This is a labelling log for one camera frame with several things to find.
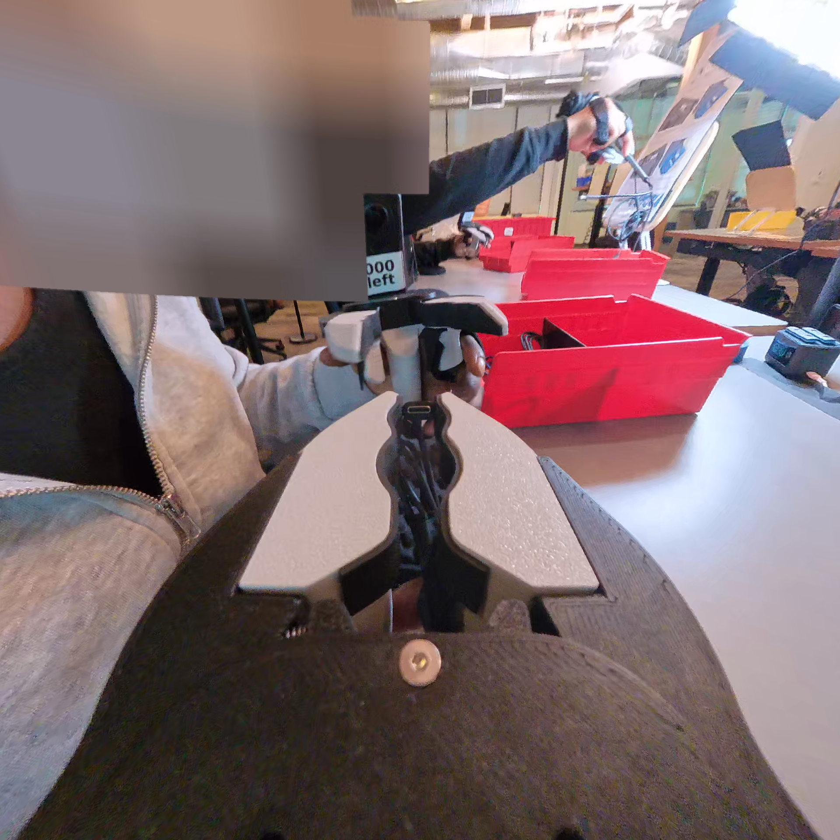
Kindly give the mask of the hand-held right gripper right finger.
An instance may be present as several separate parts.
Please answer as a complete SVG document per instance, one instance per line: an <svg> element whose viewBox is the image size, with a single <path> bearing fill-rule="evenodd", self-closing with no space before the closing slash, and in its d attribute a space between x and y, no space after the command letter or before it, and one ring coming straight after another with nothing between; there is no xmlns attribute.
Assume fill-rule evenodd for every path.
<svg viewBox="0 0 840 840"><path fill-rule="evenodd" d="M490 416L444 394L456 476L444 500L447 588L462 603L593 595L600 582L536 454Z"/></svg>

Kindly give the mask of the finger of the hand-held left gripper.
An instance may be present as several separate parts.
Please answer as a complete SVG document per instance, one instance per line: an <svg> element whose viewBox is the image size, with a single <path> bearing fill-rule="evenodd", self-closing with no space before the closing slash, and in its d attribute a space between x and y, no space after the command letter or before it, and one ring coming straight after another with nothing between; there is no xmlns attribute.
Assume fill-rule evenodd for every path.
<svg viewBox="0 0 840 840"><path fill-rule="evenodd" d="M420 327L497 337L508 334L505 313L483 297L388 297L344 305L344 312L359 311L378 312L382 331Z"/></svg>
<svg viewBox="0 0 840 840"><path fill-rule="evenodd" d="M382 323L377 310L336 313L322 331L331 356L352 366L361 385L384 386Z"/></svg>

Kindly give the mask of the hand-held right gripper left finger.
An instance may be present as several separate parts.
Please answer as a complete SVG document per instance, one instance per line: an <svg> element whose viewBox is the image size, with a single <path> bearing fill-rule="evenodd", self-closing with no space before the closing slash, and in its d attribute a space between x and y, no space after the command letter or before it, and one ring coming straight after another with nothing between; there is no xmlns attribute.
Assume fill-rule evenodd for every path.
<svg viewBox="0 0 840 840"><path fill-rule="evenodd" d="M356 616L392 588L400 567L399 405L385 392L301 451L239 579L242 592L337 601Z"/></svg>

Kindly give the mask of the person's left forearm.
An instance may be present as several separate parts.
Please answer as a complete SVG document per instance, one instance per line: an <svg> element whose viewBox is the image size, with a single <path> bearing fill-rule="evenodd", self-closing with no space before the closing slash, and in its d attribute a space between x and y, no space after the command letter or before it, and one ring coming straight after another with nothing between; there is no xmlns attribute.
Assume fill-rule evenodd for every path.
<svg viewBox="0 0 840 840"><path fill-rule="evenodd" d="M227 353L259 455L274 464L375 398L355 367L336 361L328 348L265 364Z"/></svg>

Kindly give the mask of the person's left hand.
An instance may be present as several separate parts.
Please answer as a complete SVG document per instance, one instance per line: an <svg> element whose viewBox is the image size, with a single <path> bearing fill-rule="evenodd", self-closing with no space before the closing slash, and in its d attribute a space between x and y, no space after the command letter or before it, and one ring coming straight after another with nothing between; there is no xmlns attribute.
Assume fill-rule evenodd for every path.
<svg viewBox="0 0 840 840"><path fill-rule="evenodd" d="M455 384L450 391L463 402L480 410L484 399L486 353L477 336L462 332L459 338L463 361L456 367Z"/></svg>

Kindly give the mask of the large red plastic bin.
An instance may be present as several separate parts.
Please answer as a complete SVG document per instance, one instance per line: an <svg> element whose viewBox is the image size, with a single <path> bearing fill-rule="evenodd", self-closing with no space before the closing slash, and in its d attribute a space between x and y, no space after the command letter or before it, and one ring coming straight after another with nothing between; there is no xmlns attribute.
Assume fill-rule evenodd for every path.
<svg viewBox="0 0 840 840"><path fill-rule="evenodd" d="M483 411L510 428L697 413L747 333L636 295L499 306Z"/></svg>

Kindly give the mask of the white poster board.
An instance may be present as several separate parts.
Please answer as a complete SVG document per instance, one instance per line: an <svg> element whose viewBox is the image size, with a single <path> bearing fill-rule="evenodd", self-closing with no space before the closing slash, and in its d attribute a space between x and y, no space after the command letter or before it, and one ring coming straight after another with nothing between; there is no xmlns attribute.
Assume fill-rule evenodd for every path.
<svg viewBox="0 0 840 840"><path fill-rule="evenodd" d="M645 179L629 171L616 189L603 218L614 237L635 213L643 214L639 223L642 231L653 230L708 152L717 135L722 110L742 84L740 78L712 61L735 29L729 21L714 28L714 38L707 43L671 108L636 157Z"/></svg>

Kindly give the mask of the wooden desk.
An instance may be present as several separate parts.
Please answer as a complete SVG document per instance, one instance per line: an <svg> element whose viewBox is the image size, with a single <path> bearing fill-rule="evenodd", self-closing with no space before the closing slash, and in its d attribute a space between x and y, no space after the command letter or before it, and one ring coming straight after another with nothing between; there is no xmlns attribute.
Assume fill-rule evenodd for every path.
<svg viewBox="0 0 840 840"><path fill-rule="evenodd" d="M730 245L741 249L803 249L815 257L836 258L839 255L839 241L826 239L805 239L802 236L790 236L778 231L759 230L743 233L727 228L670 230L665 236L673 242L693 240L696 242Z"/></svg>

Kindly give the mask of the yellow plastic bin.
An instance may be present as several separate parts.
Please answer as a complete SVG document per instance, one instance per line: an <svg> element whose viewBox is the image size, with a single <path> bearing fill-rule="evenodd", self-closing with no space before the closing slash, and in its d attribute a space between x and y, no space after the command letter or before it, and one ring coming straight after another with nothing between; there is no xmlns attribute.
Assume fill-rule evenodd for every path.
<svg viewBox="0 0 840 840"><path fill-rule="evenodd" d="M764 208L756 211L731 211L726 229L730 232L744 234L760 232L778 234L800 224L801 219L794 209L775 211Z"/></svg>

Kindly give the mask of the blue-grey battery charger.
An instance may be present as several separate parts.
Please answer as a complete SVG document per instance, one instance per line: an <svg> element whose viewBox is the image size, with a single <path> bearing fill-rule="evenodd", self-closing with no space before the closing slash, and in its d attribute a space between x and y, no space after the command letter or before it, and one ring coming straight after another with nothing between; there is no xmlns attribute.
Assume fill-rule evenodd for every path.
<svg viewBox="0 0 840 840"><path fill-rule="evenodd" d="M777 332L764 362L783 377L808 381L808 374L822 378L839 356L839 341L814 328L787 327Z"/></svg>

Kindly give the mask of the cardboard panel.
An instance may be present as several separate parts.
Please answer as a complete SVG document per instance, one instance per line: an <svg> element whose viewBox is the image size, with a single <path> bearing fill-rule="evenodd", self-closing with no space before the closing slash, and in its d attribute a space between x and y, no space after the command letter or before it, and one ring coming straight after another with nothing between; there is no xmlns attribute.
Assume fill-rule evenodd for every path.
<svg viewBox="0 0 840 840"><path fill-rule="evenodd" d="M794 211L796 173L791 165L750 171L745 178L745 196L750 211Z"/></svg>

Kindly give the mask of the black flag panel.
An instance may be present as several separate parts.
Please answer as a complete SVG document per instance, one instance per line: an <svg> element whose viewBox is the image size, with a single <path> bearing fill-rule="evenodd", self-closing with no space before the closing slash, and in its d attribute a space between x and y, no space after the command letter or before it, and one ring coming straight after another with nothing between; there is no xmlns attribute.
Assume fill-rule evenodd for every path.
<svg viewBox="0 0 840 840"><path fill-rule="evenodd" d="M791 165L789 144L780 120L742 129L732 135L732 141L750 173Z"/></svg>

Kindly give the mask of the studio light panel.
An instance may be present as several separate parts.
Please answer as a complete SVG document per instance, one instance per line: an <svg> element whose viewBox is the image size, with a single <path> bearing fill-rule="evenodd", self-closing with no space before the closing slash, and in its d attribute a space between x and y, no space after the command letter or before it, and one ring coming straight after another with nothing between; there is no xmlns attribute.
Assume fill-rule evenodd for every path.
<svg viewBox="0 0 840 840"><path fill-rule="evenodd" d="M719 27L710 62L811 120L839 99L839 2L706 1L687 18L682 46Z"/></svg>

